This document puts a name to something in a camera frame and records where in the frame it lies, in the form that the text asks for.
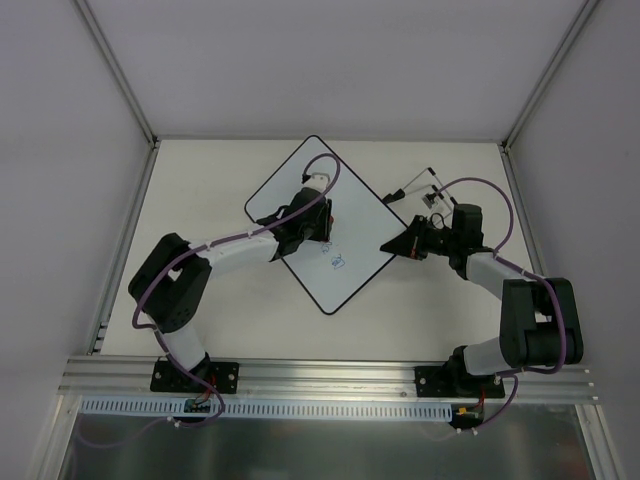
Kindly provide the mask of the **black-framed whiteboard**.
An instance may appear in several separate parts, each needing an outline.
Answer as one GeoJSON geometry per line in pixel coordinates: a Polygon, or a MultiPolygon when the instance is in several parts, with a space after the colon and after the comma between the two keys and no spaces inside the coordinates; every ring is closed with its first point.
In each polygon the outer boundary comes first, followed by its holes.
{"type": "MultiPolygon", "coordinates": [[[[249,197],[245,213],[256,221],[290,202],[305,168],[335,174],[335,152],[318,136],[307,137],[249,197]]],[[[336,313],[392,259],[380,247],[406,224],[346,163],[328,194],[334,219],[327,242],[304,242],[284,264],[326,315],[336,313]]]]}

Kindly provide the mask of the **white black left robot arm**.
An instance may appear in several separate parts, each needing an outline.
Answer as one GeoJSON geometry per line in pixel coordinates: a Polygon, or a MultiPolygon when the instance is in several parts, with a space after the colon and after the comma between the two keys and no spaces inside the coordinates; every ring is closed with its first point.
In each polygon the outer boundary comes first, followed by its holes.
{"type": "Polygon", "coordinates": [[[305,242],[326,242],[332,223],[332,201],[304,187],[247,232],[202,244],[164,235],[128,285],[136,302],[133,328],[151,330],[166,354],[154,366],[150,390],[233,393],[236,382],[223,375],[235,374],[238,365],[212,361],[192,325],[207,284],[245,266],[278,261],[305,242]]]}

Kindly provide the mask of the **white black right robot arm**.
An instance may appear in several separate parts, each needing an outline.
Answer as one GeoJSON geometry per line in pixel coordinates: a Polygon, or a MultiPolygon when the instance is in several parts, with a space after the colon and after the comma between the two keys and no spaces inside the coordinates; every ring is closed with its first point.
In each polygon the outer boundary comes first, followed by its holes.
{"type": "Polygon", "coordinates": [[[415,216],[407,229],[380,247],[412,260],[445,257],[462,279],[500,302],[499,334],[456,348],[441,368],[449,389],[469,396],[483,377],[535,372],[551,375],[578,364],[584,342],[571,282],[545,278],[500,257],[484,245],[480,207],[458,204],[449,226],[415,216]]]}

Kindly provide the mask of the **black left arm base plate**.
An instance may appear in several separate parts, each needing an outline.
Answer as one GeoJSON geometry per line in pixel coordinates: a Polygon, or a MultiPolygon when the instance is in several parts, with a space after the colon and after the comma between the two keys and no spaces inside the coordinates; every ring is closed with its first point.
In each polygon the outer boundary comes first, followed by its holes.
{"type": "Polygon", "coordinates": [[[240,364],[205,358],[190,374],[170,360],[159,359],[153,369],[149,389],[156,393],[203,393],[213,387],[220,394],[235,394],[240,364]]]}

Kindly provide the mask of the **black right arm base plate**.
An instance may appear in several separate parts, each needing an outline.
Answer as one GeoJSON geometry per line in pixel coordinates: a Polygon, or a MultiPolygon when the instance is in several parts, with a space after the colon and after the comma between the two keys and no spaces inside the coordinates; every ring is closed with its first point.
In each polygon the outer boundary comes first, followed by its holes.
{"type": "Polygon", "coordinates": [[[472,376],[445,369],[443,366],[417,366],[414,368],[416,395],[419,398],[502,399],[504,385],[495,383],[494,376],[472,376]]]}

